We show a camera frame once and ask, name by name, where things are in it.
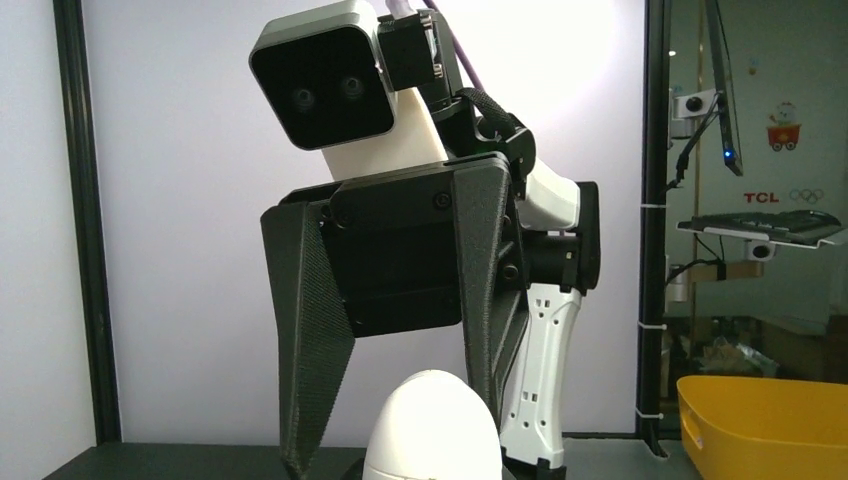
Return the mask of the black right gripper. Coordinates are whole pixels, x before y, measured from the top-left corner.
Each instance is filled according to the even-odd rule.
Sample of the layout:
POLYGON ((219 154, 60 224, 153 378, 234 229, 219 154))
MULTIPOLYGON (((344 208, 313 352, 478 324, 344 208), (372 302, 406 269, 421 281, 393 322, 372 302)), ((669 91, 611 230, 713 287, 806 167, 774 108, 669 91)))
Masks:
POLYGON ((527 320, 508 162, 475 155, 295 190, 261 217, 280 449, 306 479, 355 343, 462 323, 469 386, 501 427, 527 320))

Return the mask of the white earbud charging case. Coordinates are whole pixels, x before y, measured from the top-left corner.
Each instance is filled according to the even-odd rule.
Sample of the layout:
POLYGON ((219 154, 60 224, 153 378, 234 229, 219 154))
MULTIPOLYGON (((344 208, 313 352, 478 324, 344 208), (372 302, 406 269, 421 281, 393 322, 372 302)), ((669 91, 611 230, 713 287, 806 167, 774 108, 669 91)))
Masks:
POLYGON ((361 472, 364 479, 501 479, 495 421, 458 376, 420 371, 387 397, 361 472))

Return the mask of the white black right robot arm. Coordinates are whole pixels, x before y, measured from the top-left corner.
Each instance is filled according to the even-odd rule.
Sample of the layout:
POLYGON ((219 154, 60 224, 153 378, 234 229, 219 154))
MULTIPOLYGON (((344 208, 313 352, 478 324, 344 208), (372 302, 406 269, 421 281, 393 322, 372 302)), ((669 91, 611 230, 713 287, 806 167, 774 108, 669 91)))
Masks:
POLYGON ((484 92, 435 114, 434 161, 290 193, 261 219, 278 331, 281 457, 307 477, 358 338, 461 325, 472 389, 499 419, 529 343, 535 287, 580 295, 599 269, 598 213, 534 226, 531 133, 484 92))

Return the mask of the black monitor on stand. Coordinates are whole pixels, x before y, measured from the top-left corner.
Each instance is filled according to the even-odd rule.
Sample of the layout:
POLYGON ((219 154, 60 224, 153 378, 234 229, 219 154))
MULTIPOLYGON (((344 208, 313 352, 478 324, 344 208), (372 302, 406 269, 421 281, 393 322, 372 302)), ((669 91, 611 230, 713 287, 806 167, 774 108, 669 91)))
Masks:
POLYGON ((686 144, 677 157, 674 177, 664 187, 664 192, 678 188, 683 182, 692 151, 714 122, 720 131, 724 166, 737 177, 744 175, 731 60, 720 5, 717 0, 706 0, 703 6, 713 87, 688 95, 669 94, 667 139, 670 142, 684 140, 686 144))

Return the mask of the yellow plastic bin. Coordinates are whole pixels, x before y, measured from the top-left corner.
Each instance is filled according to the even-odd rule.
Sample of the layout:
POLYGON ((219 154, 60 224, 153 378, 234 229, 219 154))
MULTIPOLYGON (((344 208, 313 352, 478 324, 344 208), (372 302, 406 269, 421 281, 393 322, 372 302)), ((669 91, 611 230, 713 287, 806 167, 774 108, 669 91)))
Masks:
POLYGON ((702 478, 846 478, 846 385, 693 375, 677 392, 681 442, 702 478))

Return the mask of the black keyboard on tray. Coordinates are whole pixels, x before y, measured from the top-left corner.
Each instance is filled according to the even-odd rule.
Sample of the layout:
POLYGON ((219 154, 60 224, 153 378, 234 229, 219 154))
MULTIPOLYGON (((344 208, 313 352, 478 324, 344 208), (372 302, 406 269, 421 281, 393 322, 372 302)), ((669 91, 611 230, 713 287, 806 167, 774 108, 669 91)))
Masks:
POLYGON ((847 227, 833 215, 815 210, 778 213, 740 212, 692 217, 678 222, 680 231, 728 236, 798 248, 847 244, 847 227))

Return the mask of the black front frame post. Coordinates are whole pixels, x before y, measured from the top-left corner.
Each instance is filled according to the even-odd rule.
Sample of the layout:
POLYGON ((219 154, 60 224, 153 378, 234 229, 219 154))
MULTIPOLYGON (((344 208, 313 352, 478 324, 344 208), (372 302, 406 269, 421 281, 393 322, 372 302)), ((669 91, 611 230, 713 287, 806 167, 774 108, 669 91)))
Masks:
POLYGON ((660 380, 665 328, 667 148, 671 3, 645 3, 643 153, 640 202, 638 370, 635 437, 666 459, 660 444, 660 380))

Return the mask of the black frame post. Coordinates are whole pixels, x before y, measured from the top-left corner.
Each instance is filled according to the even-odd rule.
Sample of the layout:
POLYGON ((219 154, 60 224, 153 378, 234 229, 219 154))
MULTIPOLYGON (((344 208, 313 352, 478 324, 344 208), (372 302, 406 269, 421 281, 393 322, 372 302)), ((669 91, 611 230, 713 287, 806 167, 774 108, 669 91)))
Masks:
POLYGON ((638 370, 635 437, 666 459, 660 444, 660 380, 665 328, 667 148, 671 3, 645 3, 643 153, 640 202, 638 370))
POLYGON ((81 1, 52 2, 97 445, 122 440, 81 1))

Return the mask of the black left rear frame post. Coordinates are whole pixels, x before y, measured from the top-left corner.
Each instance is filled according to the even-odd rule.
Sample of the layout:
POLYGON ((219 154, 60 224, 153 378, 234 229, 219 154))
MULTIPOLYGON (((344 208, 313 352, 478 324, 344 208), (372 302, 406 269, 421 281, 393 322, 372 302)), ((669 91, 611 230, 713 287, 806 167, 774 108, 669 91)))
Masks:
POLYGON ((122 440, 81 1, 52 2, 97 445, 122 440))

